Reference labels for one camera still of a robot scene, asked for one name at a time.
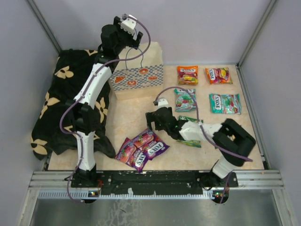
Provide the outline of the blue checkered paper bag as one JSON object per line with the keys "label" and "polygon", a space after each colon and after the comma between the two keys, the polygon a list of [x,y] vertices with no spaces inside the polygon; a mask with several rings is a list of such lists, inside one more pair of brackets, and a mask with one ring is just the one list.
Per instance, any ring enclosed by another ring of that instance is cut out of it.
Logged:
{"label": "blue checkered paper bag", "polygon": [[127,47],[120,53],[119,57],[127,61],[119,62],[110,77],[117,100],[156,96],[163,90],[163,51],[158,42],[152,41],[142,56],[128,60],[142,53],[147,46],[144,43],[138,49]]}

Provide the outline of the purple snack packet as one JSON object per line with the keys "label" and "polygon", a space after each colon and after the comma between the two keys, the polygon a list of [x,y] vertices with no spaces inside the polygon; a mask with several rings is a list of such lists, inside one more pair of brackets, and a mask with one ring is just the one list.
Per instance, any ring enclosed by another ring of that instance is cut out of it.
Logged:
{"label": "purple snack packet", "polygon": [[124,140],[124,143],[116,154],[115,159],[131,168],[134,168],[139,173],[143,171],[144,166],[149,160],[143,151],[137,148],[134,142],[129,138]]}

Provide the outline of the green snack packet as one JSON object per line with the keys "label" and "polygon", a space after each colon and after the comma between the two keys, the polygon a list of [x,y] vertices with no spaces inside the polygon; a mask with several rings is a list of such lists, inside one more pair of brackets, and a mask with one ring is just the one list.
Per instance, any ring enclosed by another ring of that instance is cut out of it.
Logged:
{"label": "green snack packet", "polygon": [[[198,122],[197,119],[187,117],[187,116],[182,116],[182,115],[180,115],[178,117],[178,120],[187,120],[187,121],[191,121],[191,122]],[[201,142],[198,141],[198,140],[188,140],[188,141],[186,141],[186,140],[177,140],[177,141],[180,142],[180,143],[183,143],[185,145],[188,145],[188,146],[201,148]]]}

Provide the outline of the orange striped snack packet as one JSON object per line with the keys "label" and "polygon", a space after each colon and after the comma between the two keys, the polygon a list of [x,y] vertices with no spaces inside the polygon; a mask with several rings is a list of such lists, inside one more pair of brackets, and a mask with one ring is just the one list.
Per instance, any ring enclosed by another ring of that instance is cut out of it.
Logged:
{"label": "orange striped snack packet", "polygon": [[197,85],[198,66],[178,66],[177,76],[179,85]]}

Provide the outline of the teal Fox's candy packet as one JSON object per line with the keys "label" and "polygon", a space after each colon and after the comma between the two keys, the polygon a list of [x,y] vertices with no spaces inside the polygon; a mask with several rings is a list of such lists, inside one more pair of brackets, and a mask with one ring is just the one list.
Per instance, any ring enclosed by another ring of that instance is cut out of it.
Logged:
{"label": "teal Fox's candy packet", "polygon": [[209,94],[210,109],[218,114],[241,114],[240,95]]}

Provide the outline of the orange Fox's candy packet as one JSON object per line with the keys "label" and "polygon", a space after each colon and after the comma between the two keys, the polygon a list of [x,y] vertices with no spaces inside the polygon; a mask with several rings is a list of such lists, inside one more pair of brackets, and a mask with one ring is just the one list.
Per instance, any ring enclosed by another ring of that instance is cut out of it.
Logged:
{"label": "orange Fox's candy packet", "polygon": [[206,68],[206,75],[210,84],[232,84],[230,70],[228,67]]}

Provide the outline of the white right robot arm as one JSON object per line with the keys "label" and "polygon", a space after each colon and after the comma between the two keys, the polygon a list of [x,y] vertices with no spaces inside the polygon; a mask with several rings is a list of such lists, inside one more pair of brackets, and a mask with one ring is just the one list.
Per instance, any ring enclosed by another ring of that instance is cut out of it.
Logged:
{"label": "white right robot arm", "polygon": [[210,171],[199,179],[200,186],[206,190],[217,186],[228,187],[231,172],[245,162],[251,162],[249,154],[256,140],[233,119],[226,119],[220,124],[180,120],[173,116],[170,107],[148,112],[145,117],[150,130],[163,130],[178,141],[207,141],[222,153]]}

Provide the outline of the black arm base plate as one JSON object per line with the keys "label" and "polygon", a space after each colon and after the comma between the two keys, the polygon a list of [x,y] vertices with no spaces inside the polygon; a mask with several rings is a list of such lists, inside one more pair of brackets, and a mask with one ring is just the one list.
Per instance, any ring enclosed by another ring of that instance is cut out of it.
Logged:
{"label": "black arm base plate", "polygon": [[131,189],[134,195],[195,195],[203,189],[238,187],[236,173],[219,178],[205,170],[163,170],[163,171],[97,171],[95,175],[75,174],[72,188],[96,188],[101,195],[126,195]]}

